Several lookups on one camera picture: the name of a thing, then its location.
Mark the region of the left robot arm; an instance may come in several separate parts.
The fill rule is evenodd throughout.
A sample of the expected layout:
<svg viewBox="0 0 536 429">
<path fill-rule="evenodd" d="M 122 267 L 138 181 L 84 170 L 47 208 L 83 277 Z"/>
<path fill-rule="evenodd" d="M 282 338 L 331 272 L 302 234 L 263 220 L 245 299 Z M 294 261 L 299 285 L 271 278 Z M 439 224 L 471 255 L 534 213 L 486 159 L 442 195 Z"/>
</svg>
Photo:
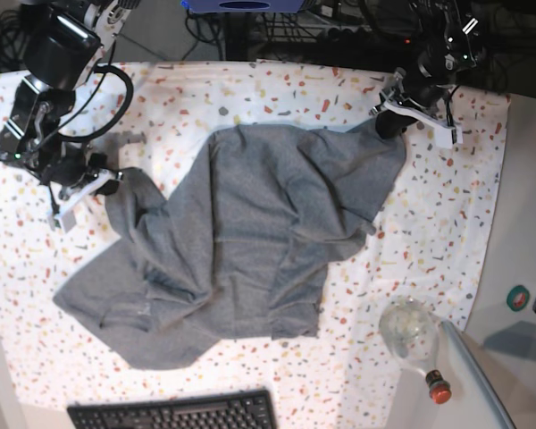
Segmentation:
<svg viewBox="0 0 536 429">
<path fill-rule="evenodd" d="M 383 139 L 392 139 L 421 122 L 433 130 L 439 147 L 463 142 L 454 118 L 452 98 L 459 88 L 456 75 L 476 68 L 485 56 L 479 41 L 480 21 L 469 1 L 412 1 L 423 47 L 414 63 L 398 68 L 380 93 L 371 114 Z"/>
</svg>

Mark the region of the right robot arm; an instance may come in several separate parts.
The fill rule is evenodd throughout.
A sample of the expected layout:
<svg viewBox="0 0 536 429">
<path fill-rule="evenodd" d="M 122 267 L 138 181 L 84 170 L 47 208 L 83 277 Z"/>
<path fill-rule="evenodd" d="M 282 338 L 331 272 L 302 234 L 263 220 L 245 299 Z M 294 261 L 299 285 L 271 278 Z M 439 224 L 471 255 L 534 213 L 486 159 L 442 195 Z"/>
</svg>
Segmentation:
<svg viewBox="0 0 536 429">
<path fill-rule="evenodd" d="M 0 133 L 0 163 L 22 169 L 44 186 L 61 186 L 63 201 L 92 188 L 94 195 L 111 195 L 122 174 L 107 165 L 107 156 L 88 145 L 104 136 L 130 107 L 134 95 L 130 77 L 111 63 L 115 38 L 137 1 L 45 1 L 24 55 L 29 73 L 16 89 L 13 109 Z M 98 73 L 124 84 L 117 110 L 101 128 L 82 136 L 62 133 L 75 120 L 76 90 Z"/>
</svg>

